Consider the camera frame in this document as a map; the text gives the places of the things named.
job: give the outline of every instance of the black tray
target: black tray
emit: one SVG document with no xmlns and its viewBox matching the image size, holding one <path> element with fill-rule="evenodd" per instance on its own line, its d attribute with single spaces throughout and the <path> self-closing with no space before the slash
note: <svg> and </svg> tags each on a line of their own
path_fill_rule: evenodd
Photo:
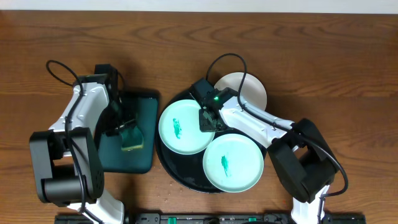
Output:
<svg viewBox="0 0 398 224">
<path fill-rule="evenodd" d="M 168 105 L 178 101 L 178 100 L 193 100 L 188 90 L 185 90 L 174 97 Z M 156 126 L 156 151 L 159 157 L 160 162 L 162 163 L 164 169 L 169 173 L 171 177 L 178 183 L 183 186 L 195 190 L 197 192 L 203 193 L 222 193 L 223 191 L 213 186 L 210 181 L 207 179 L 205 175 L 205 171 L 203 170 L 203 155 L 205 154 L 205 150 L 202 152 L 193 154 L 193 155 L 181 155 L 171 151 L 161 140 L 159 136 L 159 120 L 157 121 Z M 224 135 L 224 134 L 242 134 L 243 136 L 247 136 L 241 131 L 234 129 L 230 131 L 223 131 L 220 133 L 216 133 L 215 139 Z M 267 150 L 258 142 L 253 140 L 260 148 L 263 158 L 266 157 Z"/>
</svg>

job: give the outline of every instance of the white wall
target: white wall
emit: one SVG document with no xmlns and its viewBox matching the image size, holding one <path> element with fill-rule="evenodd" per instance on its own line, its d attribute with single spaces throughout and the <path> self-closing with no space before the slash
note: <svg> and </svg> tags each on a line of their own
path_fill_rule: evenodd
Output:
<svg viewBox="0 0 398 224">
<path fill-rule="evenodd" d="M 398 14 L 398 0 L 0 0 L 0 9 Z"/>
</svg>

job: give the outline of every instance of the wood grain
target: wood grain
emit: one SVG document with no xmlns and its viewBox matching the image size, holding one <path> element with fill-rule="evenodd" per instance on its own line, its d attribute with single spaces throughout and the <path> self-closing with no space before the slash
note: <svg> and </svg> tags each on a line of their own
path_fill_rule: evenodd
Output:
<svg viewBox="0 0 398 224">
<path fill-rule="evenodd" d="M 0 12 L 0 222 L 50 223 L 69 212 L 35 193 L 28 139 L 62 113 L 71 89 L 45 70 L 64 62 L 78 74 L 111 63 L 129 86 L 157 89 L 160 107 L 203 77 L 226 52 L 241 54 L 268 94 L 268 112 L 317 124 L 345 167 L 346 194 L 331 212 L 398 223 L 398 17 L 341 14 Z M 242 70 L 234 58 L 211 80 Z M 56 70 L 72 81 L 62 70 Z M 154 156 L 144 175 L 106 174 L 106 188 L 132 211 L 262 213 L 292 200 L 270 160 L 240 194 L 207 195 L 175 183 Z M 331 190 L 343 182 L 336 177 Z"/>
</svg>

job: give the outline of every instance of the green painted mark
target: green painted mark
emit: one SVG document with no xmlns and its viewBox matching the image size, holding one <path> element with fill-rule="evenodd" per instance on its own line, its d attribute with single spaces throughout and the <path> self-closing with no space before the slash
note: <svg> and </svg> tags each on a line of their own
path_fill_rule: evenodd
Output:
<svg viewBox="0 0 398 224">
<path fill-rule="evenodd" d="M 175 137 L 177 137 L 177 139 L 180 139 L 181 138 L 181 126 L 180 126 L 180 121 L 179 120 L 177 120 L 177 119 L 173 119 L 173 122 L 174 122 L 174 134 L 175 134 Z"/>
<path fill-rule="evenodd" d="M 221 165 L 223 165 L 223 167 L 224 167 L 225 176 L 228 177 L 228 160 L 227 160 L 226 156 L 223 156 L 221 158 Z"/>
</svg>

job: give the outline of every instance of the plate rim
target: plate rim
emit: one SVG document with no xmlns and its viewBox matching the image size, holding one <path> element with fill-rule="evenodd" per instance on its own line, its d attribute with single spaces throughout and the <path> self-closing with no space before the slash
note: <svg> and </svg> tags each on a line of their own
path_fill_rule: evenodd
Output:
<svg viewBox="0 0 398 224">
<path fill-rule="evenodd" d="M 196 153 L 199 153 L 199 152 L 202 152 L 203 150 L 205 150 L 212 142 L 213 142 L 213 140 L 214 140 L 214 136 L 215 136 L 215 132 L 213 133 L 213 135 L 212 135 L 212 137 L 211 137 L 211 140 L 209 141 L 209 143 L 206 145 L 206 147 L 204 147 L 203 149 L 200 149 L 199 151 L 195 151 L 195 152 L 182 152 L 182 151 L 178 151 L 178 150 L 175 150 L 174 148 L 171 148 L 170 147 L 170 145 L 168 144 L 168 143 L 166 143 L 164 140 L 163 140 L 163 138 L 162 138 L 162 134 L 160 133 L 160 130 L 161 130 L 161 128 L 160 128 L 160 124 L 162 123 L 162 117 L 163 117 L 163 114 L 165 114 L 165 112 L 167 112 L 167 110 L 170 108 L 170 106 L 172 106 L 173 104 L 175 104 L 175 103 L 183 103 L 183 102 L 181 102 L 181 101 L 185 101 L 185 102 L 188 102 L 189 101 L 189 103 L 192 103 L 192 105 L 194 105 L 194 106 L 198 106 L 199 107 L 199 109 L 200 109 L 200 105 L 195 101 L 195 100 L 188 100 L 188 99 L 185 99 L 185 100 L 177 100 L 177 101 L 175 101 L 175 102 L 173 102 L 173 103 L 171 103 L 171 104 L 169 104 L 169 105 L 167 105 L 167 107 L 163 110 L 163 112 L 162 112 L 162 114 L 160 115 L 160 118 L 159 118 L 159 123 L 158 123 L 158 130 L 159 130 L 159 136 L 160 136 L 160 140 L 165 144 L 165 146 L 167 146 L 171 151 L 173 151 L 173 152 L 175 152 L 175 153 L 178 153 L 178 154 L 181 154 L 181 155 L 193 155 L 193 154 L 196 154 Z"/>
<path fill-rule="evenodd" d="M 229 74 L 227 74 L 227 75 L 224 75 L 224 76 L 222 76 L 222 77 L 214 84 L 214 87 L 216 88 L 217 83 L 219 83 L 219 82 L 222 81 L 223 79 L 226 80 L 226 79 L 229 79 L 229 78 L 240 78 L 241 75 L 243 76 L 243 72 L 233 72 L 233 73 L 229 73 Z M 249 74 L 249 73 L 246 73 L 246 78 L 245 78 L 245 80 L 246 80 L 246 79 L 253 80 L 253 81 L 257 82 L 257 83 L 259 84 L 259 86 L 262 86 L 262 89 L 264 90 L 264 93 L 266 94 L 266 95 L 265 95 L 265 97 L 266 97 L 266 103 L 265 103 L 264 106 L 261 106 L 261 109 L 262 109 L 262 110 L 265 110 L 265 109 L 267 108 L 267 104 L 268 104 L 267 90 L 266 90 L 265 86 L 260 82 L 260 80 L 259 80 L 258 78 L 256 78 L 254 75 L 251 75 L 251 74 Z"/>
<path fill-rule="evenodd" d="M 261 159 L 260 159 L 260 161 L 261 161 L 261 162 L 260 162 L 260 163 L 261 163 L 261 168 L 260 168 L 260 170 L 261 170 L 261 171 L 257 174 L 258 177 L 256 177 L 256 181 L 254 181 L 253 184 L 251 184 L 249 187 L 245 188 L 244 190 L 239 190 L 239 191 L 230 191 L 230 190 L 228 190 L 228 189 L 220 188 L 220 185 L 219 185 L 219 184 L 214 183 L 214 181 L 213 181 L 211 178 L 209 178 L 208 173 L 207 173 L 207 169 L 205 168 L 205 159 L 206 159 L 206 157 L 207 157 L 207 155 L 208 155 L 208 152 L 209 152 L 209 150 L 207 150 L 207 149 L 206 149 L 206 151 L 205 151 L 205 154 L 203 155 L 203 161 L 202 161 L 202 163 L 203 163 L 203 170 L 205 171 L 205 175 L 206 175 L 207 179 L 208 179 L 208 180 L 210 181 L 210 183 L 213 184 L 213 186 L 215 186 L 216 188 L 218 188 L 218 189 L 220 189 L 220 190 L 222 190 L 222 191 L 224 191 L 224 192 L 229 192 L 229 193 L 240 193 L 240 192 L 244 192 L 244 191 L 246 191 L 246 190 L 249 190 L 250 188 L 254 187 L 254 186 L 260 181 L 261 176 L 262 176 L 262 173 L 264 172 L 264 159 L 263 159 L 263 155 L 262 155 L 262 152 L 261 152 L 259 146 L 258 146 L 253 140 L 249 139 L 248 137 L 246 137 L 246 136 L 244 136 L 244 135 L 242 135 L 242 134 L 224 134 L 224 135 L 222 135 L 222 136 L 216 138 L 215 140 L 213 140 L 211 143 L 217 141 L 217 139 L 219 139 L 219 138 L 228 138 L 228 137 L 230 137 L 231 135 L 239 136 L 240 138 L 243 138 L 243 139 L 246 139 L 246 140 L 250 141 L 250 142 L 253 143 L 253 144 L 255 145 L 255 147 L 258 149 L 259 155 L 261 155 Z"/>
</svg>

